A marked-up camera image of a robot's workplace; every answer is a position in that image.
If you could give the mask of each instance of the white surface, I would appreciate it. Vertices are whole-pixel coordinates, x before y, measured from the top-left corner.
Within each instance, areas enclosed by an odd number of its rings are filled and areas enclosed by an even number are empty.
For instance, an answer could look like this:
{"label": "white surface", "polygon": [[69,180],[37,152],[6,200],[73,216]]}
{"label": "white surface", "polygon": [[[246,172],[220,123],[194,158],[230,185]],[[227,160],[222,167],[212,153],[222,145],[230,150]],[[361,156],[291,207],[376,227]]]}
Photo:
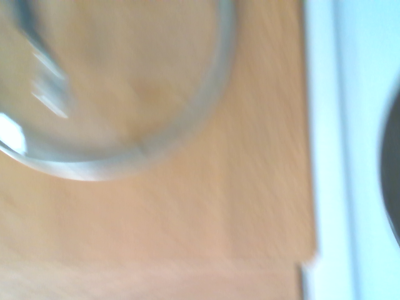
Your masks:
{"label": "white surface", "polygon": [[399,89],[400,2],[341,1],[349,183],[360,298],[400,299],[400,248],[384,209],[380,152]]}
{"label": "white surface", "polygon": [[332,1],[305,1],[307,82],[317,254],[305,299],[353,300],[348,191]]}
{"label": "white surface", "polygon": [[310,0],[305,13],[319,252],[305,271],[308,296],[400,299],[400,247],[380,184],[400,90],[400,1]]}

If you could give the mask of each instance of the stove burner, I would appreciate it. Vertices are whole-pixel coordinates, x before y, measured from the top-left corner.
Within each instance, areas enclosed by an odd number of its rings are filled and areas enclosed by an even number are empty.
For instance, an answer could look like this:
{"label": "stove burner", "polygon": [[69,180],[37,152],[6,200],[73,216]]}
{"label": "stove burner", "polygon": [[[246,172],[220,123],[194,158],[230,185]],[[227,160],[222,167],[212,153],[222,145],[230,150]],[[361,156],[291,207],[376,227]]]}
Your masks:
{"label": "stove burner", "polygon": [[381,153],[381,185],[387,216],[400,245],[400,92],[386,123]]}

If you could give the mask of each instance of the white appliance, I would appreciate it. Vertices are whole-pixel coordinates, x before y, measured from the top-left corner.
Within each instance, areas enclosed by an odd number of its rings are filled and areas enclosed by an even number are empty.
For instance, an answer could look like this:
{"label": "white appliance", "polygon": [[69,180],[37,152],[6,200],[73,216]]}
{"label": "white appliance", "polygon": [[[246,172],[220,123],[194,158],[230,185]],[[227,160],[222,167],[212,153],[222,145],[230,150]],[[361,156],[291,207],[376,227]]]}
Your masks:
{"label": "white appliance", "polygon": [[400,299],[400,247],[380,182],[400,92],[400,1],[308,0],[304,19],[317,226],[304,297]]}

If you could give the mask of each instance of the wooden table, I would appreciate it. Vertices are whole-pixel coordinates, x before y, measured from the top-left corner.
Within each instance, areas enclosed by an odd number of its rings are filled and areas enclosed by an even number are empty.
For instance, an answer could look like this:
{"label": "wooden table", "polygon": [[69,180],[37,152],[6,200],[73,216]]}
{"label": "wooden table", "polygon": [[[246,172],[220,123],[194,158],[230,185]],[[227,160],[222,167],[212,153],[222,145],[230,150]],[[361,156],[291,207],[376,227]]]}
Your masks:
{"label": "wooden table", "polygon": [[226,93],[167,157],[77,182],[0,155],[0,296],[299,299],[315,251],[302,7],[236,4]]}

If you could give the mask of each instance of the black circle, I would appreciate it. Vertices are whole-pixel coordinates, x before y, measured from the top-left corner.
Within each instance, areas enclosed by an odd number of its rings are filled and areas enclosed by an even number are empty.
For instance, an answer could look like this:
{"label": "black circle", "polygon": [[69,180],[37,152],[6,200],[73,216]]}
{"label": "black circle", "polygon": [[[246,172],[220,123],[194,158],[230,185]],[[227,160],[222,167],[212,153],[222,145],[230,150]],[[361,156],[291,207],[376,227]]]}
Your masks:
{"label": "black circle", "polygon": [[397,94],[384,132],[381,185],[387,216],[400,245],[400,93]]}

